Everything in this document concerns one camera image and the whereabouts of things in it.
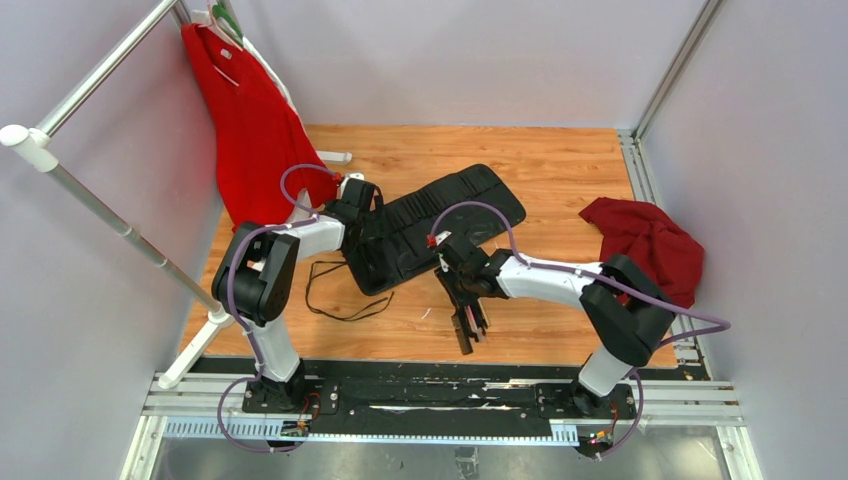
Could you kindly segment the black angled brush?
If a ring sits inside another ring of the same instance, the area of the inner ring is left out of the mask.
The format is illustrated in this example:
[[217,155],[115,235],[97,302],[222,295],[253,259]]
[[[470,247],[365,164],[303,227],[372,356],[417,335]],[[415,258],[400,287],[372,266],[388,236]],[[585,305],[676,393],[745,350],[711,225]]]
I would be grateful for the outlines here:
[[475,310],[478,323],[480,324],[481,329],[485,333],[480,342],[485,342],[487,340],[487,329],[489,328],[485,310],[479,300],[477,300],[472,307]]

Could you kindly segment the black makeup brush roll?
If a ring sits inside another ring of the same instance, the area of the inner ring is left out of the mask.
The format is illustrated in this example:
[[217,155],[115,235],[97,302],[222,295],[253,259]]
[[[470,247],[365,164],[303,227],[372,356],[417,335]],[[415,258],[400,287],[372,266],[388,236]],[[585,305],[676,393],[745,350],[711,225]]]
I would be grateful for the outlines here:
[[377,295],[436,268],[438,257],[427,246],[435,222],[439,232],[463,235],[476,246],[506,231],[495,213],[481,207],[465,206],[439,217],[465,201],[496,208],[513,227],[526,218],[516,195],[486,165],[472,165],[439,178],[384,203],[380,212],[372,212],[360,225],[345,227],[341,251],[360,291]]

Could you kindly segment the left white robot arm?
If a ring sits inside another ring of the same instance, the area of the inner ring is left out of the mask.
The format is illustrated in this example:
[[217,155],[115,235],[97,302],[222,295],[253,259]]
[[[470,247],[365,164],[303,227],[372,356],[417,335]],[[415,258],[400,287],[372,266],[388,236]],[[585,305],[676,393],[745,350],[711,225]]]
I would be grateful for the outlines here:
[[380,188],[361,176],[341,181],[340,196],[294,222],[237,227],[213,280],[212,294],[242,327],[255,360],[246,382],[283,413],[306,400],[305,370],[284,319],[298,261],[339,251],[362,220],[384,209]]

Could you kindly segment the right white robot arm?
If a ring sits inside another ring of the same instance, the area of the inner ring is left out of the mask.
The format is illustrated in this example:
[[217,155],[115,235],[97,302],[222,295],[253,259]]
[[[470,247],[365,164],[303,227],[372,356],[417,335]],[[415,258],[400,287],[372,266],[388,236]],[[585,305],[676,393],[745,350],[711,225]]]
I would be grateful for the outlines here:
[[427,242],[438,257],[435,275],[455,308],[452,320],[465,354],[489,327],[484,298],[542,300],[586,314],[601,345],[581,366],[571,390],[572,404],[584,416],[609,407],[611,391],[649,362],[675,318],[669,298],[624,255],[573,264],[512,249],[487,253],[450,232],[431,235]]

